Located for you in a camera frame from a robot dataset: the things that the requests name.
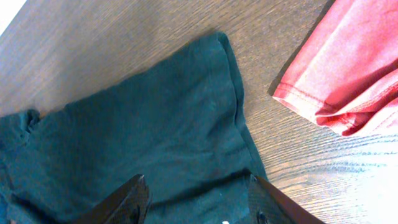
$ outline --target dark teal cloth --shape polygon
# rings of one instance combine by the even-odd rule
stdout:
[[[0,158],[0,192],[21,223],[70,221],[136,174],[152,193],[146,223],[237,223],[248,170],[266,176],[222,33],[43,119],[1,118]]]

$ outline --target pink cloth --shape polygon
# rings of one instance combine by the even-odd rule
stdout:
[[[398,133],[398,1],[337,0],[274,98],[344,136]]]

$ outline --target bunched dark fabric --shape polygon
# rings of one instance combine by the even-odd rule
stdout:
[[[146,223],[244,223],[249,173],[266,176],[222,33],[43,119],[0,119],[0,193],[19,223],[73,220],[136,174]]]

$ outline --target wooden table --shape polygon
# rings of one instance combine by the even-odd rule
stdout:
[[[273,100],[327,0],[31,0],[0,36],[0,114],[42,115],[226,32],[270,181],[327,223],[396,223],[398,135],[342,138]]]

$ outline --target wood grain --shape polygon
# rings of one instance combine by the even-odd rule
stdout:
[[[0,36],[0,115],[42,116],[226,32],[270,181],[326,223],[396,223],[398,135],[342,138],[270,94],[333,1],[28,1]]]

